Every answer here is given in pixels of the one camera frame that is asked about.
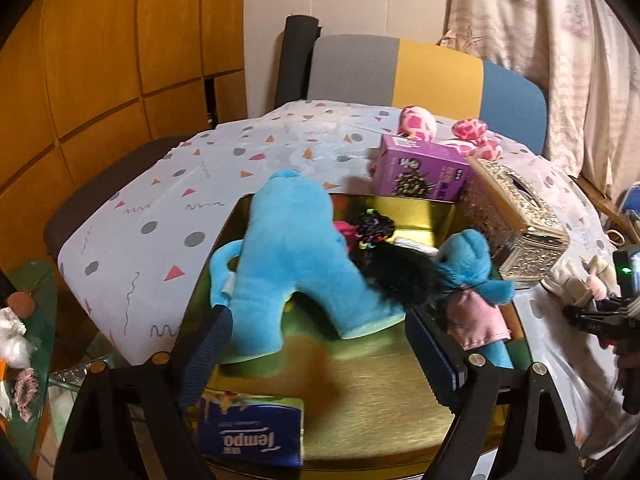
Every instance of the pink floral curtain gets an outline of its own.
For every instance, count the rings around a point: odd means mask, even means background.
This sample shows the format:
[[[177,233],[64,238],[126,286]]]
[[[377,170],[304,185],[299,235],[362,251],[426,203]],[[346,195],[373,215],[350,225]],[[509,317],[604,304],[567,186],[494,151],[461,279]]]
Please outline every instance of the pink floral curtain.
[[[544,155],[613,199],[640,176],[640,56],[603,0],[452,0],[441,44],[548,95]]]

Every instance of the metal screw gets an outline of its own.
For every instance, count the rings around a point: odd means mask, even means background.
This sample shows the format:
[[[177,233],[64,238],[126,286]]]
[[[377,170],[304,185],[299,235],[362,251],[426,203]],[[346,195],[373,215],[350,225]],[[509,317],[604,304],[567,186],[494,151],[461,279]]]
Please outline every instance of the metal screw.
[[[533,366],[531,367],[531,369],[538,375],[544,375],[547,372],[546,366],[543,365],[542,363],[533,363]]]
[[[153,355],[151,358],[151,362],[155,365],[165,365],[169,362],[169,353],[168,352],[158,352]]]
[[[473,366],[484,366],[486,364],[486,359],[482,354],[471,354],[469,356],[469,362]]]
[[[91,366],[89,366],[89,371],[92,374],[100,374],[107,367],[107,364],[104,361],[96,361]]]

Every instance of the small blue plush toy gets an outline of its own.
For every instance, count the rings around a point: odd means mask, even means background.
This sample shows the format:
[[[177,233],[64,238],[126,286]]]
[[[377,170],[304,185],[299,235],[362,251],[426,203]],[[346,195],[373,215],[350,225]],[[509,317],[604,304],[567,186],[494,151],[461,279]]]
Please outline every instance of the small blue plush toy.
[[[513,299],[515,285],[490,280],[491,265],[489,245],[473,229],[447,238],[436,258],[448,295],[449,333],[465,350],[474,349],[496,366],[513,368],[504,343],[510,332],[496,305]]]
[[[319,303],[343,339],[368,335],[404,319],[404,309],[384,300],[349,259],[334,227],[328,193],[297,171],[271,175],[251,202],[244,240],[211,257],[211,305],[229,307],[231,342],[220,362],[247,361],[282,348],[280,320],[291,295],[303,292]],[[240,256],[236,282],[223,291],[229,261]]]

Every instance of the white tablecloth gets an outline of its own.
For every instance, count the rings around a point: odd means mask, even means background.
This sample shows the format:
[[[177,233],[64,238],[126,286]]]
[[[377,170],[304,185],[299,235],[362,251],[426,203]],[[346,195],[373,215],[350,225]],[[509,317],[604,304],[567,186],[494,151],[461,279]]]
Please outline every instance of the white tablecloth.
[[[60,251],[58,266],[98,328],[132,364],[173,347],[200,271],[236,201],[281,168],[331,192],[371,191],[368,165],[396,108],[294,102],[255,120],[222,124],[174,148],[116,193]],[[439,140],[451,120],[438,118]],[[496,135],[503,164],[536,187],[569,230],[566,258],[610,260],[612,246],[582,192],[524,145]],[[561,319],[540,286],[514,300],[534,359],[548,364],[578,444],[601,452],[634,423],[612,392],[611,350]]]

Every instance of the purple box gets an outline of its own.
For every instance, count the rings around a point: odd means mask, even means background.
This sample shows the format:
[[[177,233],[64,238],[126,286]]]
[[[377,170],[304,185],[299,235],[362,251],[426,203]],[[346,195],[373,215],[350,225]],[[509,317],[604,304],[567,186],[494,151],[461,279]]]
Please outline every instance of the purple box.
[[[383,135],[374,192],[455,202],[468,172],[466,160],[449,146]]]

